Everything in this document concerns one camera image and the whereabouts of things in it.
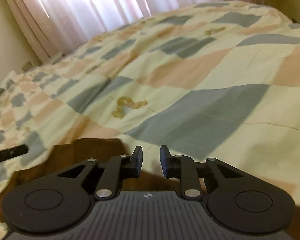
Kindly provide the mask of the checkered quilt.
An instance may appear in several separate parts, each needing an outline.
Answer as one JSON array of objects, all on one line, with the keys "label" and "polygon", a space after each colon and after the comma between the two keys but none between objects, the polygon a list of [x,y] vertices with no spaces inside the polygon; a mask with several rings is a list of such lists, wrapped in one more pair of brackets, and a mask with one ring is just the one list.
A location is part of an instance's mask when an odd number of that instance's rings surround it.
[{"label": "checkered quilt", "polygon": [[143,148],[161,178],[161,145],[216,157],[286,190],[300,239],[300,24],[243,1],[201,3],[98,35],[55,64],[1,86],[0,204],[46,164],[101,159],[93,140]]}]

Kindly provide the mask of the pink curtain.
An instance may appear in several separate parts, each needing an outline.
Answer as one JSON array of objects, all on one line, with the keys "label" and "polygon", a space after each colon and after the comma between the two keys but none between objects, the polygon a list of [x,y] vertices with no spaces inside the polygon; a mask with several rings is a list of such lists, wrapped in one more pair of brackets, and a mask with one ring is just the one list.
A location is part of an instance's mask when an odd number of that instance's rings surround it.
[{"label": "pink curtain", "polygon": [[[197,3],[231,0],[7,0],[40,61],[68,54],[94,36]],[[264,0],[241,0],[263,3]]]}]

